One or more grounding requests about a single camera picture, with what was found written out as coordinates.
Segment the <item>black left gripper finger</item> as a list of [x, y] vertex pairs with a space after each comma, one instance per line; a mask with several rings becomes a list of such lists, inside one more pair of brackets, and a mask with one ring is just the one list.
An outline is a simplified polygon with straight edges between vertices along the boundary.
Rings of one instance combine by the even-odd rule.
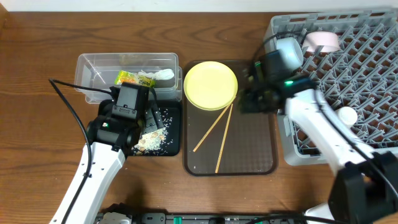
[[145, 113], [145, 128], [143, 130], [143, 134], [149, 134], [157, 130], [157, 123], [153, 112], [151, 109], [148, 109]]
[[160, 113], [159, 108], [157, 106], [157, 103], [156, 102], [152, 102], [150, 108], [151, 108], [152, 115], [153, 115], [153, 118], [155, 120], [157, 129], [163, 128], [164, 124], [162, 122], [162, 116], [161, 116], [161, 113]]

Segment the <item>white tissue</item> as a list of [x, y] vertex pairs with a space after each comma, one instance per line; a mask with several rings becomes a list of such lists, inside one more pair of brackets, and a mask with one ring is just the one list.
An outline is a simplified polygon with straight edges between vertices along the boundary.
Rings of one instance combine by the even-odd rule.
[[175, 77], [175, 74], [173, 70], [171, 69], [164, 69], [164, 70], [159, 70], [158, 72], [145, 72], [141, 70], [140, 72], [137, 73], [140, 76], [150, 78], [152, 80], [170, 80]]

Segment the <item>green snack wrapper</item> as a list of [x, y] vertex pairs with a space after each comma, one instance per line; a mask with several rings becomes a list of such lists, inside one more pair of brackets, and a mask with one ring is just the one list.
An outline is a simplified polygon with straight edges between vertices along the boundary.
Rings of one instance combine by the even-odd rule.
[[120, 70], [114, 81], [114, 84], [121, 85], [124, 82], [146, 86], [149, 88], [155, 87], [155, 80], [153, 78], [147, 77], [144, 72], [134, 73]]

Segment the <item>wooden chopstick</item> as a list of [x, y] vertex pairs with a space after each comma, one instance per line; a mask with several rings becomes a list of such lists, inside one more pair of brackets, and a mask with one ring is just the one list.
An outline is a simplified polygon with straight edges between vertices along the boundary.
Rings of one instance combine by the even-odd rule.
[[207, 138], [207, 136], [211, 133], [213, 128], [218, 124], [219, 120], [223, 117], [223, 115], [226, 113], [227, 109], [232, 107], [232, 103], [230, 103], [227, 107], [224, 108], [224, 110], [220, 113], [220, 115], [215, 119], [213, 124], [209, 127], [209, 129], [206, 131], [206, 133], [203, 135], [203, 137], [200, 139], [198, 144], [194, 147], [193, 152], [196, 152], [198, 148], [201, 146], [201, 144], [204, 142], [204, 140]]
[[226, 137], [228, 135], [229, 124], [230, 124], [230, 121], [231, 121], [232, 111], [233, 111], [233, 103], [231, 103], [231, 105], [229, 106], [228, 118], [227, 118], [226, 126], [225, 126], [225, 129], [224, 129], [224, 134], [223, 134], [221, 147], [220, 147], [220, 151], [219, 151], [219, 155], [218, 155], [218, 160], [217, 160], [216, 168], [215, 168], [215, 173], [216, 174], [218, 173], [219, 168], [220, 168], [222, 155], [223, 155], [223, 150], [224, 150], [224, 145], [225, 145], [225, 142], [226, 142]]

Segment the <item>yellow plate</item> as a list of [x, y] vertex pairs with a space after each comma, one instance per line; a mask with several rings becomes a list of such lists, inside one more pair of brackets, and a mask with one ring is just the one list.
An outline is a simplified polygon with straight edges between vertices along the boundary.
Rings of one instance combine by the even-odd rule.
[[186, 74], [183, 89], [187, 100], [199, 109], [220, 110], [235, 99], [238, 80], [221, 62], [206, 61], [194, 65]]

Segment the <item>light blue bowl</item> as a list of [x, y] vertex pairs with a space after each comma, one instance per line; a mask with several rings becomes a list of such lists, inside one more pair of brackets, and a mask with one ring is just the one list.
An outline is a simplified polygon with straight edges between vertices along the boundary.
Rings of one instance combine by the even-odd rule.
[[285, 66], [295, 71], [303, 64], [303, 53], [298, 41], [293, 37], [287, 37], [276, 41], [276, 49], [280, 52]]

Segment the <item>white pink rice bowl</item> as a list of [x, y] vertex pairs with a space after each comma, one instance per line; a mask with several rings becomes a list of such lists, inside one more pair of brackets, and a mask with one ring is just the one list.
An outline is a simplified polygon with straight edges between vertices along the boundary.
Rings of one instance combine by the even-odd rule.
[[339, 39], [335, 33], [326, 31], [311, 32], [306, 35], [302, 48], [308, 52], [315, 52], [322, 47], [321, 52], [330, 53], [340, 50]]

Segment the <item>white cup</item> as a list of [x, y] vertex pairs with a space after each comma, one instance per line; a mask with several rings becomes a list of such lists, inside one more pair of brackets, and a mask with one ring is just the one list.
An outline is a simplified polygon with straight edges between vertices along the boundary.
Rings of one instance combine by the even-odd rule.
[[341, 107], [335, 113], [347, 128], [351, 128], [358, 120], [357, 112], [349, 106]]

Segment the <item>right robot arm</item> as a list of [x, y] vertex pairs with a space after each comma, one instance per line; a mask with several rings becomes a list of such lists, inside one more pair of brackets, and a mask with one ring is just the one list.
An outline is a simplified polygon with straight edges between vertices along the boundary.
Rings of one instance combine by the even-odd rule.
[[253, 62], [250, 86], [239, 92], [243, 113], [282, 110], [316, 145], [335, 179], [327, 202], [291, 216], [304, 223], [374, 223], [397, 213], [397, 157], [378, 153], [332, 110], [317, 85], [275, 67]]

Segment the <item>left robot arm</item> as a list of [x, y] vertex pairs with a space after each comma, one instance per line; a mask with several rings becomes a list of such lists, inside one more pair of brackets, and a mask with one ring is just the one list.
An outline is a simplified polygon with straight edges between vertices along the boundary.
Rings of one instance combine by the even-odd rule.
[[123, 83], [107, 91], [97, 117], [84, 126], [70, 109], [85, 145], [52, 223], [93, 223], [110, 184], [144, 134], [163, 127], [153, 88]]

